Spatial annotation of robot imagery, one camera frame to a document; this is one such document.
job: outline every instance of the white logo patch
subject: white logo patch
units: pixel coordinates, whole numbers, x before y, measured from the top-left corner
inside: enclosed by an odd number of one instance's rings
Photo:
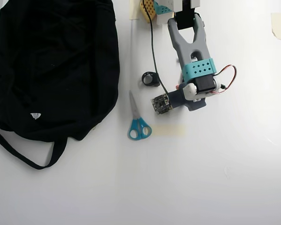
[[[31,113],[31,115],[34,119],[37,120],[41,116],[41,113]]]

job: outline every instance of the black ring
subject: black ring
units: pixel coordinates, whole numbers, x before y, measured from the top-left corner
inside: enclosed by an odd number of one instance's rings
[[[144,79],[146,76],[150,75],[152,77],[152,81],[150,83],[145,83],[144,82]],[[154,73],[154,72],[146,72],[142,75],[142,83],[144,83],[145,86],[147,87],[151,87],[151,86],[155,86],[155,87],[158,87],[160,86],[160,82],[159,82],[159,76],[157,73]]]

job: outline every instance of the circuit board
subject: circuit board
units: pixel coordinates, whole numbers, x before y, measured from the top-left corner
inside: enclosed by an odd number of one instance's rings
[[[153,98],[151,102],[157,114],[164,114],[173,109],[166,94]]]

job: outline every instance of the black backpack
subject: black backpack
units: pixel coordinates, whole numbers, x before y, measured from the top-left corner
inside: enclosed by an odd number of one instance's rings
[[[54,142],[82,140],[115,106],[120,73],[111,0],[9,0],[0,10],[0,129]]]

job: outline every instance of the blue scissors handle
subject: blue scissors handle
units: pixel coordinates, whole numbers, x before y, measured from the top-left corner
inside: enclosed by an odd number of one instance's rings
[[[136,132],[136,137],[131,136],[131,132],[135,131]],[[152,134],[152,128],[140,117],[137,120],[132,121],[132,125],[129,131],[129,137],[132,140],[141,140],[149,137]]]

